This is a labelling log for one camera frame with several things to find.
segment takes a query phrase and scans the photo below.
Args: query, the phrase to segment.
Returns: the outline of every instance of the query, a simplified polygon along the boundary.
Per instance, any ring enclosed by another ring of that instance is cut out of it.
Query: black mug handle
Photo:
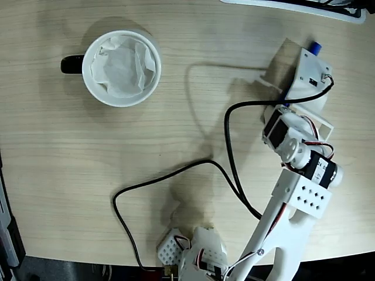
[[[65,74],[82,74],[83,54],[69,56],[62,59],[60,69]]]

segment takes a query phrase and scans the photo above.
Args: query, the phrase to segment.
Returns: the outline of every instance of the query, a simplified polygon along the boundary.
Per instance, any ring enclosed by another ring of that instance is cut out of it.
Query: white mug
[[[114,97],[109,95],[107,90],[94,81],[91,73],[91,64],[99,47],[109,38],[119,35],[132,36],[144,42],[155,58],[155,77],[143,92],[132,97]],[[162,73],[161,52],[156,40],[147,32],[142,30],[116,30],[108,32],[92,42],[85,55],[75,55],[63,58],[61,61],[61,71],[65,74],[82,74],[83,81],[89,92],[99,101],[112,107],[131,107],[147,99],[156,89]]]

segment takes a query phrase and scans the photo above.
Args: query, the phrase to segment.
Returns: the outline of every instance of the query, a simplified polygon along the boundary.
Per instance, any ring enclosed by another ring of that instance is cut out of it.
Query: robotic arm
[[[331,66],[302,49],[289,98],[313,95],[332,78]],[[251,268],[276,249],[267,281],[290,281],[296,274],[309,234],[323,216],[340,184],[342,168],[332,161],[334,149],[327,142],[333,126],[320,116],[327,97],[294,106],[268,107],[262,139],[281,160],[283,169],[241,258],[227,263],[227,250],[213,229],[197,227],[190,241],[173,229],[158,248],[164,265],[178,265],[181,281],[244,281]],[[312,119],[319,121],[320,129]]]

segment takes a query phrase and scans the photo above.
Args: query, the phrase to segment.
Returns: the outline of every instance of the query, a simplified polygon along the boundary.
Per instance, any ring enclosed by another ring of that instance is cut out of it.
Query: tissue paper
[[[155,58],[149,47],[131,36],[115,36],[97,50],[91,73],[109,95],[133,97],[150,85],[155,77]]]

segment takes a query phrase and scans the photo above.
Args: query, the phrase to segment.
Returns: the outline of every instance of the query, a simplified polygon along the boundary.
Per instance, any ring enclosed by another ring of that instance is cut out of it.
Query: wood grain
[[[159,42],[163,74],[132,108],[96,101],[64,56],[105,32],[141,28]],[[0,9],[0,148],[11,207],[28,255],[135,265],[111,196],[120,188],[213,155],[226,169],[223,115],[269,98],[290,76],[299,45],[323,45],[336,86],[324,116],[335,125],[345,180],[313,230],[305,259],[375,250],[375,18],[364,25],[218,0],[8,0]],[[238,110],[231,132],[241,181],[261,212],[281,168],[261,143],[261,108]],[[214,225],[235,261],[257,220],[214,167],[132,191],[119,208],[145,265],[171,226]],[[271,262],[266,257],[263,262]]]

